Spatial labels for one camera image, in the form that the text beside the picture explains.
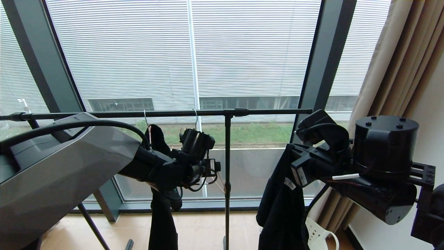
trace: black garment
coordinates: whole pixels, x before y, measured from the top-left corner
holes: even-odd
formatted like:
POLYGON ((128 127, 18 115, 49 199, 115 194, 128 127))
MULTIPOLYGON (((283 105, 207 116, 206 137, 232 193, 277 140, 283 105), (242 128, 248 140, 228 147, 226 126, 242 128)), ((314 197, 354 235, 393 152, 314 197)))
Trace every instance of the black garment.
POLYGON ((295 161, 288 144, 265 187, 256 221, 263 227, 259 250, 304 249, 301 235, 304 193, 295 185, 290 164, 295 161), (292 183, 284 184, 285 178, 292 183))
MULTIPOLYGON (((162 129, 156 125, 150 125, 145 132, 145 136, 151 134, 151 147, 153 150, 159 151, 165 155, 169 155, 171 150, 165 142, 162 129)), ((173 201, 166 198, 157 190, 151 188, 153 192, 153 200, 151 201, 151 231, 149 250, 177 250, 178 235, 171 214, 172 207, 175 211, 182 207, 182 200, 173 201)))

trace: curtain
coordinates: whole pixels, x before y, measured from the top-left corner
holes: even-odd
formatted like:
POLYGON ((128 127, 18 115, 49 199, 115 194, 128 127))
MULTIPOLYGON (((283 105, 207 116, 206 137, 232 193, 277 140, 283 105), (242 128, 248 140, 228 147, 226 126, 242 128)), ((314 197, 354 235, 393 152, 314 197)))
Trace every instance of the curtain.
MULTIPOLYGON (((370 115, 409 117, 444 50, 444 1, 394 0, 349 124, 370 115)), ((327 230, 346 229, 359 206, 330 190, 310 217, 327 230)))

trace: building window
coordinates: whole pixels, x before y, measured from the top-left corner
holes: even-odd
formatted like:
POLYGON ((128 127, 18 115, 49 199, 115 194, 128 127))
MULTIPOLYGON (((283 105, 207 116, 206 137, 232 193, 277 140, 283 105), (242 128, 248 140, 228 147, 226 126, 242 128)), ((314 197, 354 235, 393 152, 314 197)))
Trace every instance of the building window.
POLYGON ((89 103, 94 112, 154 110, 153 100, 151 98, 90 99, 89 103))
POLYGON ((201 97, 200 109, 296 109, 299 97, 201 97))
POLYGON ((330 96, 326 111, 353 111, 357 96, 330 96))

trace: white louvered facade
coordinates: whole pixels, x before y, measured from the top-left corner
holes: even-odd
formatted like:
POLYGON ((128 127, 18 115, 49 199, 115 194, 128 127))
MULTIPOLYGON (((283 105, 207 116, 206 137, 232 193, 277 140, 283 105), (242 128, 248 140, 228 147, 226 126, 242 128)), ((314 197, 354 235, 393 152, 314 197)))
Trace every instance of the white louvered facade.
MULTIPOLYGON (((191 110, 197 92, 194 80, 200 98, 299 96, 320 6, 320 0, 190 0, 188 13, 186 0, 47 3, 89 111, 89 100, 130 98, 150 98, 155 110, 191 110)), ((390 0, 358 0, 331 96, 359 94, 389 5, 390 0)), ((33 112, 47 112, 10 26, 4 28, 9 23, 3 10, 1 21, 2 113, 23 110, 17 98, 26 98, 33 112), (26 96, 11 94, 23 92, 26 96)), ((330 114, 348 120, 351 111, 330 114)), ((233 119, 250 121, 294 121, 294 116, 233 119)), ((150 122, 192 123, 194 118, 160 117, 150 122)))

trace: white plastic chair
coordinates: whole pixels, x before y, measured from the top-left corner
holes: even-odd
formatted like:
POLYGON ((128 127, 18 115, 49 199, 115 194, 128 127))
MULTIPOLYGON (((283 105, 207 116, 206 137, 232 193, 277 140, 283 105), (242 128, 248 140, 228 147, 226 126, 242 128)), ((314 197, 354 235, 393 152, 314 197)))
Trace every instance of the white plastic chair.
POLYGON ((310 218, 307 218, 305 225, 307 225, 309 233, 308 246, 311 250, 329 250, 326 241, 329 234, 333 236, 336 242, 336 250, 339 250, 339 241, 334 233, 323 229, 310 218))

